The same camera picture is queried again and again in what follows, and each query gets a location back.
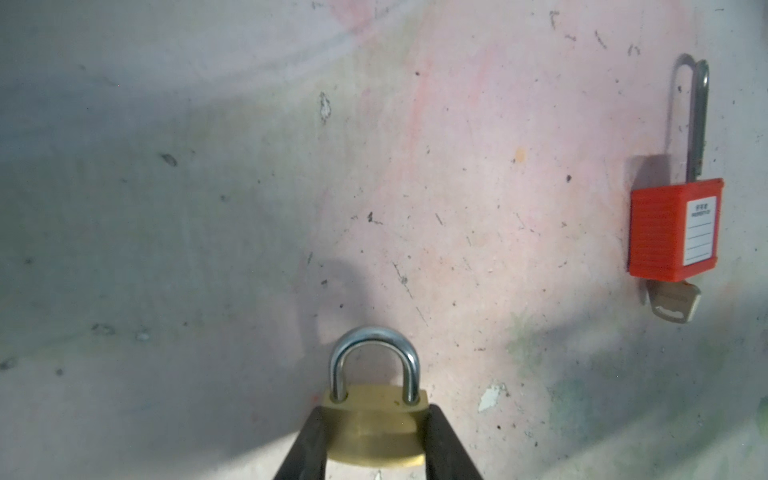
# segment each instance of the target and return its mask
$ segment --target lock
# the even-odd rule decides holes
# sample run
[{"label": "lock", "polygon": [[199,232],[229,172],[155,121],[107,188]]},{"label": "lock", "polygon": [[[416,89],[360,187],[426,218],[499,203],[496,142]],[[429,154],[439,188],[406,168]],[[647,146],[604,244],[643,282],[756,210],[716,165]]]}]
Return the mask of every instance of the lock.
[{"label": "lock", "polygon": [[[364,345],[386,346],[402,362],[403,385],[350,385],[347,356]],[[419,356],[401,334],[362,326],[339,339],[329,361],[330,387],[323,400],[328,458],[373,468],[423,465],[427,393],[419,389]]]},{"label": "lock", "polygon": [[[706,60],[694,65],[686,183],[644,188],[631,194],[632,276],[679,283],[713,269],[717,263],[724,182],[722,178],[697,181],[704,151],[709,72]],[[677,289],[683,287],[686,285],[681,283]],[[695,297],[693,292],[687,296]]]}]

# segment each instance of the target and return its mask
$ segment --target red padlock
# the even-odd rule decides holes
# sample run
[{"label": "red padlock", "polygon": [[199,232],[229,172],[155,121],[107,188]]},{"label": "red padlock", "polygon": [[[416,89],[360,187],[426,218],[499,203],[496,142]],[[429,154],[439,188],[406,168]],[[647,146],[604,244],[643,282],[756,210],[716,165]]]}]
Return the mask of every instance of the red padlock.
[{"label": "red padlock", "polygon": [[717,263],[717,231],[725,182],[701,175],[710,71],[694,66],[685,184],[644,188],[631,194],[629,273],[679,282]]}]

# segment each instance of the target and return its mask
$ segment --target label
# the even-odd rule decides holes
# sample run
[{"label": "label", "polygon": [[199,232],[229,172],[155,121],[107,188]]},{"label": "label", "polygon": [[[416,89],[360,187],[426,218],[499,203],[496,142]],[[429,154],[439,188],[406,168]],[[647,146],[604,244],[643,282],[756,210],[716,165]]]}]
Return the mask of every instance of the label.
[{"label": "label", "polygon": [[683,265],[712,258],[715,240],[717,197],[688,202],[685,215]]}]

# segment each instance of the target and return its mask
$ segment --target u-shaped shackle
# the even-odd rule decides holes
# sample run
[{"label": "u-shaped shackle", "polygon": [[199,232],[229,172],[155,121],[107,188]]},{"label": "u-shaped shackle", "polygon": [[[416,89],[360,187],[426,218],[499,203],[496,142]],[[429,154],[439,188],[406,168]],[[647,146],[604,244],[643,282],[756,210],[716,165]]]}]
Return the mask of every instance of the u-shaped shackle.
[{"label": "u-shaped shackle", "polygon": [[685,181],[695,182],[701,175],[704,157],[704,131],[707,129],[707,101],[710,96],[710,66],[706,60],[694,65],[690,87],[690,120],[688,122],[688,158]]},{"label": "u-shaped shackle", "polygon": [[383,326],[361,326],[345,333],[331,352],[329,362],[331,401],[346,400],[344,362],[354,350],[364,345],[381,345],[393,350],[402,362],[402,401],[406,405],[419,403],[419,356],[416,349],[400,332]]}]

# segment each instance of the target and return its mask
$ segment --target stained white surface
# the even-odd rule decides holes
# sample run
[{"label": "stained white surface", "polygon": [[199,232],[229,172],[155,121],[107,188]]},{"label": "stained white surface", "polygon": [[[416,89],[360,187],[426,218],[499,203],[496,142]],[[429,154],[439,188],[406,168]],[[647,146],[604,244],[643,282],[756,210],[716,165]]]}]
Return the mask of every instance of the stained white surface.
[{"label": "stained white surface", "polygon": [[[0,478],[271,478],[366,323],[413,341],[489,480],[762,478],[766,12],[3,2]],[[726,186],[677,326],[627,225],[633,187],[684,178],[684,53]]]}]

